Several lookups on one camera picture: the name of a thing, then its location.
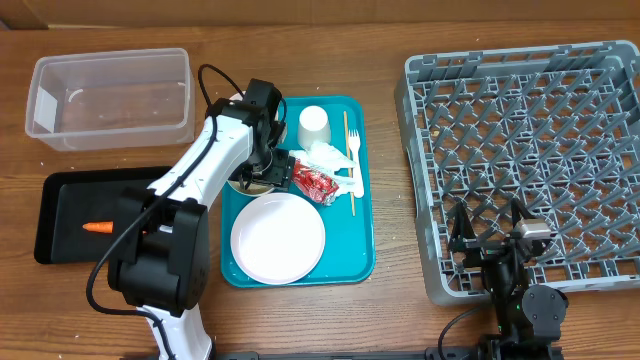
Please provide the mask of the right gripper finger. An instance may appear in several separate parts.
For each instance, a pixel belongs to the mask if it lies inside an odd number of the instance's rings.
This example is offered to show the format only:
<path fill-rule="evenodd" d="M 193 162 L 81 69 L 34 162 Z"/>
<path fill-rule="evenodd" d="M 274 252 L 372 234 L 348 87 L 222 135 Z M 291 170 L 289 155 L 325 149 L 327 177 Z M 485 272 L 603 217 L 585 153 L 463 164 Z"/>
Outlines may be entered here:
<path fill-rule="evenodd" d="M 475 245 L 475 232 L 467 215 L 464 204 L 459 201 L 453 207 L 453 228 L 447 243 L 447 249 L 452 253 L 463 253 L 463 267 L 473 267 L 472 250 Z"/>
<path fill-rule="evenodd" d="M 524 203 L 517 197 L 510 200 L 512 235 L 524 235 L 530 232 L 534 225 L 534 217 L 526 209 Z"/>

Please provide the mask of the red snack wrapper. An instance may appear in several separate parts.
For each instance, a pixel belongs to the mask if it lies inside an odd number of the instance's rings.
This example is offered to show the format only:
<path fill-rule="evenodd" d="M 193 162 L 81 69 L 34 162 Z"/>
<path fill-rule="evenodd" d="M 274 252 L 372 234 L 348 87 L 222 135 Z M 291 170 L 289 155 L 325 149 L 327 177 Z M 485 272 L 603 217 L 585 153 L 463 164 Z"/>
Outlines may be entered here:
<path fill-rule="evenodd" d="M 339 189 L 338 184 L 331 177 L 303 165 L 299 160 L 294 165 L 293 182 L 305 196 L 325 206 L 333 203 Z"/>

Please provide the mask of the white napkin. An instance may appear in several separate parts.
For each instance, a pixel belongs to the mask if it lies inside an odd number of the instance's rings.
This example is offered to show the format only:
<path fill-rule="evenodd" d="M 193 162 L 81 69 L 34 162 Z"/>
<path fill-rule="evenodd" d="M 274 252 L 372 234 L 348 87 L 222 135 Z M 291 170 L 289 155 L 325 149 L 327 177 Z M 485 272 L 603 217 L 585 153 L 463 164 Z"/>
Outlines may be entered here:
<path fill-rule="evenodd" d="M 291 150 L 290 155 L 314 170 L 331 177 L 339 186 L 337 195 L 353 192 L 355 181 L 348 175 L 338 175 L 342 169 L 352 170 L 355 163 L 328 143 L 315 142 L 308 150 Z"/>

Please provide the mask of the white bowl with peanuts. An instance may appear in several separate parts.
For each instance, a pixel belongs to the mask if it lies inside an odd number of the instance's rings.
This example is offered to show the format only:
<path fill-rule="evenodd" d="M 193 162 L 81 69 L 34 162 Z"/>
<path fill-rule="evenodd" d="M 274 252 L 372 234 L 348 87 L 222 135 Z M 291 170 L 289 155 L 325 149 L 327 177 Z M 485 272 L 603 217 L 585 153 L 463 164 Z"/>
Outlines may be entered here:
<path fill-rule="evenodd" d="M 246 95 L 246 91 L 243 91 L 242 93 L 235 93 L 234 95 L 232 95 L 230 97 L 231 101 L 240 101 L 243 96 Z M 281 100 L 281 105 L 282 105 L 282 110 L 283 110 L 283 114 L 284 115 L 284 107 L 285 107 L 285 100 Z M 284 143 L 286 136 L 287 136 L 287 124 L 286 124 L 286 116 L 283 118 L 280 116 L 280 111 L 277 110 L 276 114 L 275 114 L 275 120 L 274 120 L 274 124 L 271 128 L 271 133 L 270 133 L 270 140 L 274 140 L 275 141 L 275 145 L 280 145 L 282 143 Z"/>

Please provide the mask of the orange carrot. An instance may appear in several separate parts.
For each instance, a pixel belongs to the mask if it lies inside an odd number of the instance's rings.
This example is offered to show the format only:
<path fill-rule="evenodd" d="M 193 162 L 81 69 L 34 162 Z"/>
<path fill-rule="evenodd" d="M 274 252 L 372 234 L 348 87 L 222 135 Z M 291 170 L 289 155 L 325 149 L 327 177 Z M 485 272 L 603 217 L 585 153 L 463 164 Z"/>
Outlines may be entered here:
<path fill-rule="evenodd" d="M 82 225 L 82 228 L 88 232 L 112 234 L 114 223 L 112 221 L 89 222 Z"/>

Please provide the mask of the white bowl with rice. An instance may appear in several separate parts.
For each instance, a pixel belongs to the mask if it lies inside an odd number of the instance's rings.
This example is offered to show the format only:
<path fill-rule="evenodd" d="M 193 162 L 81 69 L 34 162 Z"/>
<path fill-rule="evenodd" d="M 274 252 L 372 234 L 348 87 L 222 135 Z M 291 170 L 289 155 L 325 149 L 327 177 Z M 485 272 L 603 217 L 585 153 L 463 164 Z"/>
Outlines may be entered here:
<path fill-rule="evenodd" d="M 260 185 L 252 183 L 247 189 L 244 189 L 237 181 L 228 181 L 227 184 L 237 193 L 249 197 L 259 197 L 274 191 L 273 186 Z"/>

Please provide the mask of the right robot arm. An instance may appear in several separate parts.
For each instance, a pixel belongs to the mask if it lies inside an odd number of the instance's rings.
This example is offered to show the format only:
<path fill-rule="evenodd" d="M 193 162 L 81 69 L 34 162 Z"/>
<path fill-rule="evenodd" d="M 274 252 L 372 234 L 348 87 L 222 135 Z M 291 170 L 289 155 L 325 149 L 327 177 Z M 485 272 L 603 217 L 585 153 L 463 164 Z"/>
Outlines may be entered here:
<path fill-rule="evenodd" d="M 525 270 L 529 260 L 546 250 L 552 231 L 519 199 L 513 198 L 510 208 L 512 230 L 500 242 L 476 235 L 463 203 L 453 208 L 448 250 L 464 254 L 465 268 L 481 270 L 499 330 L 459 354 L 465 359 L 561 359 L 562 349 L 552 344 L 561 338 L 568 298 L 547 285 L 532 285 Z"/>

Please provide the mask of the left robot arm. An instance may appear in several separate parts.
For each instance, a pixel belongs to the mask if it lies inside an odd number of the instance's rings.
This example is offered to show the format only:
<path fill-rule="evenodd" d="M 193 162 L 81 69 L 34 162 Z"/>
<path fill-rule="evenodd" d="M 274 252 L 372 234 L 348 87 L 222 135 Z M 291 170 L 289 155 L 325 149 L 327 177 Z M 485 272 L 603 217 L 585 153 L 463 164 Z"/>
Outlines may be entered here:
<path fill-rule="evenodd" d="M 215 358 L 199 309 L 210 270 L 209 209 L 233 177 L 243 185 L 288 186 L 293 160 L 277 146 L 286 115 L 279 95 L 220 98 L 165 175 L 122 194 L 115 239 L 98 264 L 129 306 L 121 313 L 148 322 L 160 358 Z"/>

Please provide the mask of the grey dishwasher rack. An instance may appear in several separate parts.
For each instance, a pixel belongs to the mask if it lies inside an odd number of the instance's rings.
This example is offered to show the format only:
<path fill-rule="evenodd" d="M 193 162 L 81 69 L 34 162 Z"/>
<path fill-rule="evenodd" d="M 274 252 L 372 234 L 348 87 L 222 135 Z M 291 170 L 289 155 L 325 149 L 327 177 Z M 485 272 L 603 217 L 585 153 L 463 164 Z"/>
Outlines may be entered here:
<path fill-rule="evenodd" d="M 414 55 L 395 90 L 426 293 L 485 296 L 447 243 L 462 203 L 503 239 L 510 202 L 551 228 L 530 280 L 563 292 L 639 284 L 639 50 L 628 41 Z"/>

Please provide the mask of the black waste tray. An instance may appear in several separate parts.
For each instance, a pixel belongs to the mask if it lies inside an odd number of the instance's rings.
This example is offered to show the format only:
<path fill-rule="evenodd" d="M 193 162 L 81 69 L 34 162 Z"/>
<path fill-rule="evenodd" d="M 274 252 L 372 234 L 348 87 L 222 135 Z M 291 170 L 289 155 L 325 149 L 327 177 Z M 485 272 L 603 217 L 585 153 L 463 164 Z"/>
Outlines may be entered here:
<path fill-rule="evenodd" d="M 127 187 L 146 188 L 170 170 L 168 166 L 58 172 L 46 178 L 34 245 L 40 264 L 97 262 L 111 236 L 90 232 L 86 223 L 109 222 L 118 197 Z"/>

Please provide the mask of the white upturned cup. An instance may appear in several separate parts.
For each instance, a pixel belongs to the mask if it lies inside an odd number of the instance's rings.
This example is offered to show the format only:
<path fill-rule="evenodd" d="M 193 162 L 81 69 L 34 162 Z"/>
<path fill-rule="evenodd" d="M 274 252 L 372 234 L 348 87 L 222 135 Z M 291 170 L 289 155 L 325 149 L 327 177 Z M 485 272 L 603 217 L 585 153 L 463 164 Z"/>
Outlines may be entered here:
<path fill-rule="evenodd" d="M 305 107 L 299 115 L 298 144 L 308 150 L 315 142 L 329 143 L 331 129 L 328 113 L 320 106 Z"/>

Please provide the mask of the teal serving tray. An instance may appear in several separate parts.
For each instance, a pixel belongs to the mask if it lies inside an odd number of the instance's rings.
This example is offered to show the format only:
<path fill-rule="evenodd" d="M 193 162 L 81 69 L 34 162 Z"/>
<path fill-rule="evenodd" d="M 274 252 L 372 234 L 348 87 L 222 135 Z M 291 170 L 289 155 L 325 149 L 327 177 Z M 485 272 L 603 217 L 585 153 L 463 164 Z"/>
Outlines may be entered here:
<path fill-rule="evenodd" d="M 288 133 L 278 148 L 302 149 L 298 143 L 298 123 L 301 111 L 312 105 L 323 108 L 328 114 L 331 131 L 330 144 L 345 154 L 347 133 L 344 130 L 344 113 L 347 114 L 348 129 L 357 130 L 360 137 L 358 151 L 363 177 L 364 195 L 354 198 L 355 216 L 352 215 L 350 195 L 339 196 L 330 206 L 312 204 L 318 209 L 326 229 L 326 245 L 316 267 L 301 280 L 284 286 L 311 286 L 328 284 L 351 284 L 364 281 L 374 269 L 376 250 L 374 221 L 369 176 L 368 149 L 366 144 L 365 118 L 361 105 L 344 95 L 310 97 L 288 97 L 286 123 Z M 227 183 L 221 199 L 220 225 L 220 271 L 225 280 L 238 288 L 265 288 L 245 274 L 235 261 L 231 248 L 231 231 L 241 210 L 255 197 L 241 194 Z"/>

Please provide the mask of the white round plate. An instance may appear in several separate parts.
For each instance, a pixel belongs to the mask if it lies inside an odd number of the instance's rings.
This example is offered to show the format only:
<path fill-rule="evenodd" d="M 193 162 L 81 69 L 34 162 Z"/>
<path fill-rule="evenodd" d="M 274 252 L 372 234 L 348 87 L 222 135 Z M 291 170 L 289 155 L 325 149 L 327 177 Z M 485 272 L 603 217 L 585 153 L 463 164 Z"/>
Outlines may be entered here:
<path fill-rule="evenodd" d="M 249 202 L 231 230 L 231 252 L 252 280 L 286 285 L 319 263 L 326 229 L 318 210 L 291 193 L 270 193 Z"/>

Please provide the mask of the clear plastic bin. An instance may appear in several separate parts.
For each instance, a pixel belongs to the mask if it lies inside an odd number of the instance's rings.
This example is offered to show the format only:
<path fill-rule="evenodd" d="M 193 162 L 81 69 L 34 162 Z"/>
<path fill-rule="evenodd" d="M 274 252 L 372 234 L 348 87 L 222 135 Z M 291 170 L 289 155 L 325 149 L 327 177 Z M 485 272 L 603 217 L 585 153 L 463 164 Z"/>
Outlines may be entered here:
<path fill-rule="evenodd" d="M 48 56 L 34 67 L 25 133 L 90 151 L 190 143 L 195 84 L 182 48 Z"/>

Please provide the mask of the cardboard backdrop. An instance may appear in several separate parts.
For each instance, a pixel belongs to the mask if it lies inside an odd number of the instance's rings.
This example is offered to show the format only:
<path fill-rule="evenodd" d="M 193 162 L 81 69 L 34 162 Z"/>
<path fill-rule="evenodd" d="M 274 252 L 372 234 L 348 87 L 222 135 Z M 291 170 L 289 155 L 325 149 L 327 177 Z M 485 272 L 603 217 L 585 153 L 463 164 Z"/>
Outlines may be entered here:
<path fill-rule="evenodd" d="M 10 29 L 638 18 L 637 0 L 1 0 Z"/>

